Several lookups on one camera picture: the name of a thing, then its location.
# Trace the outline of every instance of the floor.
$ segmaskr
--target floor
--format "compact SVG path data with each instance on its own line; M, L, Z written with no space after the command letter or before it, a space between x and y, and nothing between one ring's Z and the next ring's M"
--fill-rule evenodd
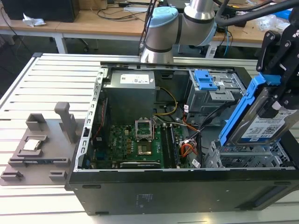
M30 52L57 53L55 42L47 37L20 36ZM9 88L14 79L21 72L31 53L22 45L20 39L14 36L15 45L7 43L0 47L0 98ZM115 40L85 40L89 44L89 52L84 52L84 45L77 39L67 39L66 45L69 54L101 54L101 55L137 55L138 42L115 41ZM220 46L216 52L216 58L222 58L226 46ZM178 54L178 45L174 45L174 56L183 57L204 57L197 48L182 46L182 54ZM227 58L256 59L256 49L230 47Z

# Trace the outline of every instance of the motherboard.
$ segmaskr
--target motherboard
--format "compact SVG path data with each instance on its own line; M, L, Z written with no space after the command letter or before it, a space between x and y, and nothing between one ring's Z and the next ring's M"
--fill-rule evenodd
M93 163L97 168L138 169L187 167L180 156L179 144L183 140L180 126L145 123L138 125L112 125L107 149L95 148ZM152 135L150 139L140 136Z

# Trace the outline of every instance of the slotted metal table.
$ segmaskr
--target slotted metal table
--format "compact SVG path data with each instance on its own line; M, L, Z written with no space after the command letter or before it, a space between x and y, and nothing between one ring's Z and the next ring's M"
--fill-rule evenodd
M30 113L58 119L58 101L70 103L76 119L84 119L100 62L137 62L136 56L42 54L30 59L0 100L0 173L27 128ZM245 67L253 77L255 60L175 58L176 63ZM291 132L299 139L298 125ZM299 191L263 211L209 212L90 217L75 194L64 186L0 186L0 223L299 223Z

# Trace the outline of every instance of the desk leg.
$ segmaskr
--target desk leg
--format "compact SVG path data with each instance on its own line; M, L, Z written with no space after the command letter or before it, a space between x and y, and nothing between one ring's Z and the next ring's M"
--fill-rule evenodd
M207 49L206 58L214 58L217 48L217 44L210 42L209 48Z
M67 48L62 34L55 35L55 42L60 54L67 54Z

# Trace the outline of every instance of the black box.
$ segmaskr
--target black box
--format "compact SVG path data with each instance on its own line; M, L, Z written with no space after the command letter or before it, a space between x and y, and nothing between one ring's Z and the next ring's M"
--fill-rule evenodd
M2 0L11 20L22 20L23 13L45 21L74 22L79 13L78 0Z

